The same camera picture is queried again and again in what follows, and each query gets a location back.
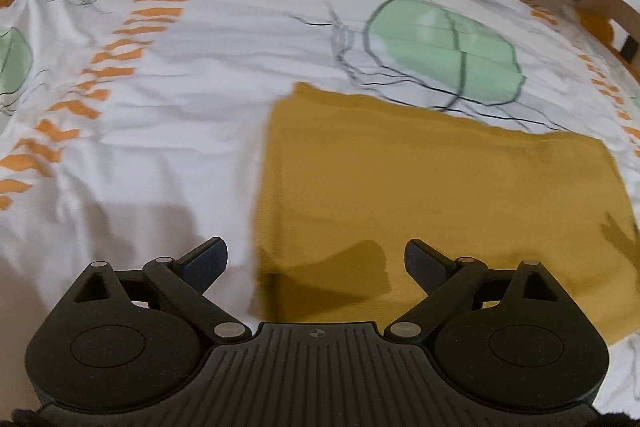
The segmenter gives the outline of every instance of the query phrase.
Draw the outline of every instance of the black line pattern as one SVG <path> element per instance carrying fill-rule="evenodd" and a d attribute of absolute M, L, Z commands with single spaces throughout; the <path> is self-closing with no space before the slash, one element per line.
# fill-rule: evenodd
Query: black line pattern
<path fill-rule="evenodd" d="M 490 123 L 492 120 L 504 122 L 509 121 L 513 122 L 515 126 L 526 132 L 540 132 L 540 130 L 543 130 L 543 132 L 571 132 L 567 127 L 551 120 L 543 111 L 538 108 L 531 107 L 520 100 L 524 84 L 527 81 L 530 81 L 530 79 L 525 76 L 523 76 L 523 81 L 517 87 L 513 98 L 507 102 L 486 103 L 481 102 L 480 100 L 475 100 L 469 96 L 465 96 L 465 68 L 467 66 L 465 54 L 462 54 L 463 58 L 461 59 L 461 82 L 458 89 L 455 90 L 451 89 L 449 86 L 445 86 L 437 80 L 421 78 L 416 74 L 409 74 L 405 71 L 401 71 L 397 68 L 384 64 L 381 58 L 378 57 L 372 49 L 370 27 L 372 22 L 375 20 L 375 17 L 379 15 L 379 13 L 392 1 L 395 0 L 387 0 L 378 6 L 361 32 L 352 30 L 346 26 L 333 7 L 329 4 L 328 11 L 330 14 L 330 20 L 328 21 L 311 22 L 304 20 L 299 16 L 290 15 L 290 17 L 307 26 L 330 27 L 331 51 L 336 65 L 344 71 L 354 87 L 368 90 L 377 98 L 386 100 L 387 102 L 397 103 L 399 105 L 423 107 L 444 113 L 459 114 L 482 123 Z M 356 49 L 356 40 L 358 38 L 362 40 L 362 50 Z M 515 60 L 515 48 L 511 44 L 510 46 L 517 71 L 518 73 L 522 73 L 519 64 Z M 362 57 L 363 51 L 364 54 L 366 54 L 366 56 L 376 65 L 375 68 L 365 68 L 354 64 L 353 61 L 350 60 L 350 55 L 360 54 L 360 57 Z M 391 95 L 388 92 L 388 89 L 383 89 L 392 86 L 399 86 L 401 84 L 417 86 L 419 89 L 425 90 L 425 92 L 436 94 L 439 98 L 445 96 L 447 97 L 447 100 L 444 103 L 437 103 L 434 105 L 410 103 Z M 530 114 L 528 116 L 523 116 L 522 110 L 530 112 Z"/>

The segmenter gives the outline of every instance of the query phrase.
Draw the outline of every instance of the mustard towel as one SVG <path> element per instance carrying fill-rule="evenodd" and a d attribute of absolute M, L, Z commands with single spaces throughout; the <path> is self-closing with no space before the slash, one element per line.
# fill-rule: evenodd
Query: mustard towel
<path fill-rule="evenodd" d="M 418 237 L 492 268 L 538 259 L 610 344 L 640 327 L 640 241 L 599 140 L 491 128 L 298 85 L 271 117 L 257 207 L 270 319 L 375 320 L 424 297 Z"/>

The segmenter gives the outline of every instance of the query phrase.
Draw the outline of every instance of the green leaf print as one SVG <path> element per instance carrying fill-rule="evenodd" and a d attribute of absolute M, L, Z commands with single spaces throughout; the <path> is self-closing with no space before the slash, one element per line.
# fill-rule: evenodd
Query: green leaf print
<path fill-rule="evenodd" d="M 491 29 L 424 0 L 389 0 L 365 29 L 367 51 L 381 65 L 433 78 L 486 105 L 517 99 L 526 78 L 513 46 Z"/>
<path fill-rule="evenodd" d="M 17 28 L 0 28 L 0 94 L 17 92 L 33 66 L 31 47 Z"/>

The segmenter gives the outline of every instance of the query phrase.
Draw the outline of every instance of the ribbed plastic surface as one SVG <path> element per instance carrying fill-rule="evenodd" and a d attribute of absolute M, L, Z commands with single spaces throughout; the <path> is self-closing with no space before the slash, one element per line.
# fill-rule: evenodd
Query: ribbed plastic surface
<path fill-rule="evenodd" d="M 545 415 L 489 409 L 452 389 L 420 347 L 389 343 L 371 324 L 264 325 L 246 343 L 214 349 L 187 386 L 154 406 L 43 415 L 61 427 L 579 427 L 596 416 L 588 405 Z"/>

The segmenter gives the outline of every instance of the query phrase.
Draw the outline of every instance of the bed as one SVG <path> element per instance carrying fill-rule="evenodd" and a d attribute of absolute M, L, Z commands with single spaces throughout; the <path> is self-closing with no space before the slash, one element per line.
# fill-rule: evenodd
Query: bed
<path fill-rule="evenodd" d="M 134 269 L 224 237 L 230 267 L 207 296 L 255 327 L 252 220 L 266 127 L 300 80 L 520 133 L 601 140 L 640 219 L 640 86 L 607 37 L 614 20 L 640 41 L 640 14 L 623 0 L 415 2 L 3 0 L 0 414 L 36 406 L 26 343 L 96 259 Z M 422 73 L 449 90 L 429 84 L 426 94 L 414 77 L 379 82 L 389 65 L 358 28 L 375 33 L 403 16 L 446 22 L 437 27 L 454 41 L 473 33 L 476 60 L 499 63 L 499 86 L 436 54 L 439 72 Z M 636 247 L 623 261 L 630 295 Z M 611 337 L 596 406 L 637 417 L 640 333 L 627 330 Z"/>

